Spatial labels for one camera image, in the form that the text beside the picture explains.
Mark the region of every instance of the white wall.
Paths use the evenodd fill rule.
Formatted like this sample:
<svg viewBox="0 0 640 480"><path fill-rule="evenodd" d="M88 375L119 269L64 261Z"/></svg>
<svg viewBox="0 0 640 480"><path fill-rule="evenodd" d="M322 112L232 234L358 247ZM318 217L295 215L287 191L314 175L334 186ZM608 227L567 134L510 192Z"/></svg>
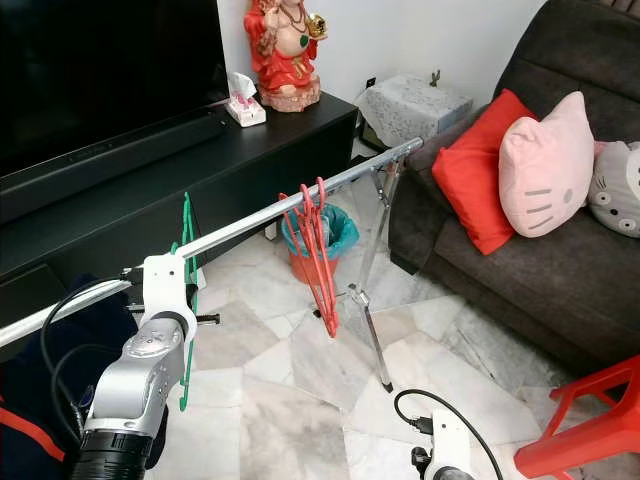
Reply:
<svg viewBox="0 0 640 480"><path fill-rule="evenodd" d="M242 20L247 0L217 0L227 70L250 74ZM306 0L328 23L317 73L322 88L353 102L365 81L401 71L489 101L518 39L545 0Z"/></svg>
<svg viewBox="0 0 640 480"><path fill-rule="evenodd" d="M545 0L404 0L398 68L487 103L518 40Z"/></svg>
<svg viewBox="0 0 640 480"><path fill-rule="evenodd" d="M251 72L242 26L247 4L246 0L218 0L227 70L245 74ZM382 80L397 72L404 18L393 0L306 0L305 6L309 13L322 15L329 28L329 38L320 44L315 62L323 90L352 102L368 78Z"/></svg>

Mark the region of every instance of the metal stand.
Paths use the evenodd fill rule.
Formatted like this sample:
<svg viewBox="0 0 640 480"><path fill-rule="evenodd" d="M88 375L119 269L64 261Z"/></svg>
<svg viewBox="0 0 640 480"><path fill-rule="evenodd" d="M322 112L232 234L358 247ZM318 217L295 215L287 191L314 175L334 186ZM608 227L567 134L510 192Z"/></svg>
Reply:
<svg viewBox="0 0 640 480"><path fill-rule="evenodd" d="M378 199L380 200L380 203L378 205L376 218L372 225L369 245L367 246L367 250L365 251L364 258L362 260L362 266L360 267L358 283L349 285L351 297L360 308L362 321L369 327L369 332L371 333L371 343L375 351L376 365L378 368L378 374L380 375L380 381L382 382L384 389L389 393L393 391L393 384L389 377L387 364L384 361L384 355L382 354L382 347L380 346L378 334L376 333L376 327L373 324L373 318L371 317L371 311L369 309L371 302L367 295L366 288L371 274L371 268L373 267L376 251L378 250L378 244L380 243L380 236L382 235L382 230L384 229L387 217L389 216L389 210L391 209L391 200L393 199L393 195L395 194L396 187L398 185L400 168L403 160L404 156L401 156L398 160L394 161L393 170L387 176L387 181L385 182L384 187L380 183L377 171L371 171L371 178L376 190L378 191Z"/></svg>
<svg viewBox="0 0 640 480"><path fill-rule="evenodd" d="M362 261L358 283L351 286L351 292L352 297L360 306L363 321L369 326L373 347L376 352L380 379L382 380L382 384L384 385L384 387L389 392L393 389L393 386L391 385L391 380L389 379L389 372L387 371L384 357L382 356L380 342L378 341L378 336L373 325L373 320L369 311L369 297L365 292L365 288L369 279L369 274L371 273L371 267L373 265L373 260L378 247L378 242L380 240L380 235L389 214L389 209L391 206L390 202L393 198L393 194L395 193L395 189L398 183L400 164L407 155L420 148L422 144L422 139L415 138L398 147L387 150L386 152L378 155L377 157L371 158L360 165L356 165L353 168L345 170L344 172L341 172L325 180L324 182L325 190L327 192L331 192L341 185L351 182L352 180L355 180L368 173L372 176L373 182L378 190L378 198L380 199L381 203L378 208L376 220L373 224L374 231L372 231L372 236L369 240L369 246ZM394 162L393 172L387 177L385 187L383 188L380 184L380 180L378 179L376 172L379 168L384 167L391 162ZM309 194L312 198L315 198L318 195L318 187L313 186L309 188ZM292 208L301 206L302 202L302 193L292 195L291 197L274 203L273 205L270 205L260 210L259 212L242 218L237 222L227 225L226 227L216 230L215 232L205 235L204 237L198 238L191 243L183 245L182 247L178 248L175 254L182 256L185 260L189 259L244 232L259 227L260 225L264 225L269 220L273 220L279 217ZM125 290L130 286L131 283L124 280L113 280L97 285L78 295L76 298L62 307L56 313L53 321L58 321L68 315L71 315L74 312L77 312L82 308L99 302L103 298ZM8 345L9 343L40 329L54 307L55 305L47 307L26 318L23 318L18 322L0 329L0 347Z"/></svg>

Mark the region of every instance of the totoro cushion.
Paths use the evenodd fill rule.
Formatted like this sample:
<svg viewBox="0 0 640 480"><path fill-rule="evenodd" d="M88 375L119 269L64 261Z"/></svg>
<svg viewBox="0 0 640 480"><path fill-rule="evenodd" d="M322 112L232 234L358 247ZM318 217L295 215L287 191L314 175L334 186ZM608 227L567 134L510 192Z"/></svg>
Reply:
<svg viewBox="0 0 640 480"><path fill-rule="evenodd" d="M500 147L500 203L525 237L545 235L584 204L594 139L581 92L567 95L542 121L517 120Z"/></svg>
<svg viewBox="0 0 640 480"><path fill-rule="evenodd" d="M609 143L596 158L587 198L606 227L640 238L640 143Z"/></svg>

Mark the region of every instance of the gray plush toy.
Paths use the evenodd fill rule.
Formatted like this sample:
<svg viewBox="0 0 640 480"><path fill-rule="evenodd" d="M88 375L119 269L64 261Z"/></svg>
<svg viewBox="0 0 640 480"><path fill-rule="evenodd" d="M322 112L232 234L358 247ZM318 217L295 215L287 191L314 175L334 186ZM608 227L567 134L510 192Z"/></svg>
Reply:
<svg viewBox="0 0 640 480"><path fill-rule="evenodd" d="M640 142L604 148L596 158L587 201L605 226L640 238Z"/></svg>

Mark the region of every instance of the floor tile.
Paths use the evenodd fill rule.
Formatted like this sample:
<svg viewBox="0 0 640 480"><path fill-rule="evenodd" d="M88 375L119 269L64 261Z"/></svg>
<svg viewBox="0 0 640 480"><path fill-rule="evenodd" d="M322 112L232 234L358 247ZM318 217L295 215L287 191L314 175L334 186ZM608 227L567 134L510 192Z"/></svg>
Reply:
<svg viewBox="0 0 640 480"><path fill-rule="evenodd" d="M183 389L177 384L169 394L169 408L177 407ZM238 407L242 404L242 369L191 372L188 407Z"/></svg>
<svg viewBox="0 0 640 480"><path fill-rule="evenodd" d="M164 452L154 480L196 480L240 471L241 407L190 406L169 414Z"/></svg>
<svg viewBox="0 0 640 480"><path fill-rule="evenodd" d="M342 329L344 329L358 338L363 345L370 347L371 332L369 326L361 316L360 306L356 304L350 295L345 295L338 299L336 312L340 318L338 338Z"/></svg>
<svg viewBox="0 0 640 480"><path fill-rule="evenodd" d="M409 307L376 312L373 314L373 324L383 349L417 331Z"/></svg>
<svg viewBox="0 0 640 480"><path fill-rule="evenodd" d="M303 391L245 379L243 480L348 480L337 408Z"/></svg>
<svg viewBox="0 0 640 480"><path fill-rule="evenodd" d="M525 405L423 333L388 347L385 359L395 392L422 388L442 396L492 444L532 440L540 435L540 428ZM347 428L419 442L421 436L397 418L393 398L375 376L370 377L355 408L346 416ZM422 398L404 399L401 405L407 415L414 416L424 415L434 407L434 403Z"/></svg>
<svg viewBox="0 0 640 480"><path fill-rule="evenodd" d="M423 273L417 273L416 275L421 275L423 277L426 277L426 275ZM434 279L428 279L428 280L431 284L431 288L427 292L427 296L426 296L427 300L454 295L454 292L446 285Z"/></svg>
<svg viewBox="0 0 640 480"><path fill-rule="evenodd" d="M346 431L344 443L351 480L417 480L411 465L411 443Z"/></svg>
<svg viewBox="0 0 640 480"><path fill-rule="evenodd" d="M297 312L268 318L264 323L269 327L278 338L289 338L289 335L300 325L300 322L311 311L310 308Z"/></svg>
<svg viewBox="0 0 640 480"><path fill-rule="evenodd" d="M358 253L340 259L335 274L338 291L347 291L347 286L357 281L363 256ZM424 300L431 287L425 277L411 276L391 263L388 252L378 252L365 291L371 301L371 310L376 312Z"/></svg>
<svg viewBox="0 0 640 480"><path fill-rule="evenodd" d="M228 303L238 299L236 292L229 287L214 291L211 287L198 292L198 315L218 313Z"/></svg>
<svg viewBox="0 0 640 480"><path fill-rule="evenodd" d="M220 325L198 328L194 356L200 370L241 367L278 343L243 302L225 305L218 313Z"/></svg>
<svg viewBox="0 0 640 480"><path fill-rule="evenodd" d="M244 373L273 383L287 383L292 378L289 340L282 340L244 366Z"/></svg>
<svg viewBox="0 0 640 480"><path fill-rule="evenodd" d="M359 342L344 329L332 339L322 320L306 317L291 335L295 384L333 405L351 409L372 366L351 348L350 341Z"/></svg>
<svg viewBox="0 0 640 480"><path fill-rule="evenodd" d="M522 387L516 392L516 397L531 410L538 425L543 430L549 424L558 407L557 402L549 398L550 392L551 387ZM578 398L567 413L560 431L583 423L608 410L609 408L595 397Z"/></svg>
<svg viewBox="0 0 640 480"><path fill-rule="evenodd" d="M244 243L218 257L204 267L208 292L231 289L235 298L243 301L260 318L267 319L308 308L313 301L309 287L293 276L287 247L283 241L271 243L261 234L250 237L260 246L243 262L241 255L232 255Z"/></svg>
<svg viewBox="0 0 640 480"><path fill-rule="evenodd" d="M579 480L629 480L640 478L640 456L618 455L569 471Z"/></svg>
<svg viewBox="0 0 640 480"><path fill-rule="evenodd" d="M207 264L205 267L207 283L209 283L209 272L215 274L215 269L217 268L257 267L264 263L267 258L273 256L274 248L274 243L261 234L249 237Z"/></svg>
<svg viewBox="0 0 640 480"><path fill-rule="evenodd" d="M576 380L560 363L542 352L534 352L524 387L561 387Z"/></svg>
<svg viewBox="0 0 640 480"><path fill-rule="evenodd" d="M453 321L442 344L512 393L522 385L533 360L529 345L472 305Z"/></svg>
<svg viewBox="0 0 640 480"><path fill-rule="evenodd" d="M153 475L153 471L149 470L144 476L144 480L157 480L158 477ZM231 475L207 475L205 477L179 477L180 480L240 480L240 474L235 473Z"/></svg>
<svg viewBox="0 0 640 480"><path fill-rule="evenodd" d="M445 295L413 303L409 308L418 330L440 341L465 304L459 295Z"/></svg>

